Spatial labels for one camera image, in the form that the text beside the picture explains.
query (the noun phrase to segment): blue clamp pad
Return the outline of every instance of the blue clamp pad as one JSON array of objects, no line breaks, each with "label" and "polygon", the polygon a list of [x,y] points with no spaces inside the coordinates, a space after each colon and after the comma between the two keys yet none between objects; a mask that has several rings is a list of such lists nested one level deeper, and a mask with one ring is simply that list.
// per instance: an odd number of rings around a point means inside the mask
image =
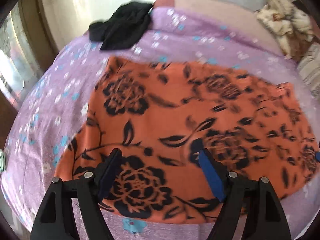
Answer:
[{"label": "blue clamp pad", "polygon": [[205,178],[207,179],[213,195],[218,198],[220,202],[223,202],[226,198],[226,194],[224,193],[222,179],[218,175],[215,168],[212,166],[209,158],[204,153],[204,150],[201,150],[199,152],[199,164],[205,175]]}]

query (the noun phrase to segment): black cloth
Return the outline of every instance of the black cloth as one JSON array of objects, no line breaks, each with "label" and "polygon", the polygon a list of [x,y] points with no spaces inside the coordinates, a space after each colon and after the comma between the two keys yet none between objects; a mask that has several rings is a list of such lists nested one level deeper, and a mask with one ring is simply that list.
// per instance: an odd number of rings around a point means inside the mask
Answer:
[{"label": "black cloth", "polygon": [[121,5],[108,21],[89,26],[89,39],[103,41],[101,50],[131,48],[147,30],[152,7],[152,4],[139,2]]}]

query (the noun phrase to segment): blue flower pattern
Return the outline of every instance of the blue flower pattern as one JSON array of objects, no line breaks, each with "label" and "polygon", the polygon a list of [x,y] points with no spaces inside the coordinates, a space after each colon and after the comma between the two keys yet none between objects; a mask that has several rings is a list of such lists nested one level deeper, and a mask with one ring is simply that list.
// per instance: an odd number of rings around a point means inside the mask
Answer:
[{"label": "blue flower pattern", "polygon": [[129,231],[131,234],[142,233],[143,229],[147,226],[145,221],[132,218],[124,218],[122,222],[123,229]]},{"label": "blue flower pattern", "polygon": [[240,68],[240,65],[239,65],[239,64],[236,64],[236,65],[234,65],[232,68],[234,68],[234,69],[239,69],[239,68]]},{"label": "blue flower pattern", "polygon": [[159,57],[159,62],[167,62],[167,57],[166,56],[160,56]]},{"label": "blue flower pattern", "polygon": [[58,162],[60,160],[60,156],[55,156],[55,158],[52,161],[52,165],[56,168],[58,165]]},{"label": "blue flower pattern", "polygon": [[213,57],[209,58],[207,62],[209,64],[211,64],[211,65],[217,65],[218,64],[217,60],[215,58],[213,58]]},{"label": "blue flower pattern", "polygon": [[178,25],[178,30],[182,31],[184,29],[184,27],[185,27],[184,24],[179,24]]},{"label": "blue flower pattern", "polygon": [[72,100],[77,100],[79,98],[80,94],[79,93],[74,93],[71,97]]}]

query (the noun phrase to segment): white flower pattern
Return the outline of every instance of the white flower pattern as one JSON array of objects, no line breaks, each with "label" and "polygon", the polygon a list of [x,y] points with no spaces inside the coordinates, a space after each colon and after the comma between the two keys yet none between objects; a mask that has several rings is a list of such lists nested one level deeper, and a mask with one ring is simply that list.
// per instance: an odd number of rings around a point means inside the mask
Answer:
[{"label": "white flower pattern", "polygon": [[59,125],[60,123],[61,123],[61,116],[59,115],[54,119],[54,124]]},{"label": "white flower pattern", "polygon": [[49,163],[43,163],[42,164],[42,173],[47,174],[51,171],[51,166]]},{"label": "white flower pattern", "polygon": [[151,48],[156,48],[156,47],[158,47],[159,46],[159,42],[154,42],[152,45],[151,45]]},{"label": "white flower pattern", "polygon": [[85,116],[85,115],[87,114],[87,112],[88,112],[88,106],[89,106],[89,104],[86,103],[86,104],[82,107],[82,109],[81,109],[81,116]]},{"label": "white flower pattern", "polygon": [[167,15],[168,15],[168,16],[173,15],[173,13],[174,13],[174,10],[173,10],[173,9],[167,10]]},{"label": "white flower pattern", "polygon": [[57,96],[56,96],[56,99],[54,100],[54,103],[55,103],[55,104],[58,103],[58,102],[60,101],[60,98],[61,98],[61,95],[60,95],[60,94],[57,95]]},{"label": "white flower pattern", "polygon": [[197,51],[197,52],[196,52],[196,57],[202,57],[202,55],[203,55],[203,54],[202,54],[200,51]]},{"label": "white flower pattern", "polygon": [[142,49],[140,47],[137,47],[135,50],[134,50],[134,53],[136,55],[139,55],[141,53]]}]

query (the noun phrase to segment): black clamp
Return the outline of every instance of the black clamp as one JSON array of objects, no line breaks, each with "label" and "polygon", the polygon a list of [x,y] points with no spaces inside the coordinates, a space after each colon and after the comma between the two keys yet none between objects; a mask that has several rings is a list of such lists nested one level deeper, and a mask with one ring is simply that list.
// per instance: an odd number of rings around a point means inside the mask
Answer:
[{"label": "black clamp", "polygon": [[[106,162],[79,179],[52,179],[36,215],[30,240],[79,240],[72,208],[78,198],[83,223],[90,240],[114,240],[102,216],[99,203],[108,196],[120,172],[122,153],[113,149]],[[289,226],[277,195],[266,177],[249,180],[214,160],[207,149],[199,163],[213,194],[223,202],[207,240],[232,240],[243,201],[249,200],[242,240],[289,240]]]}]

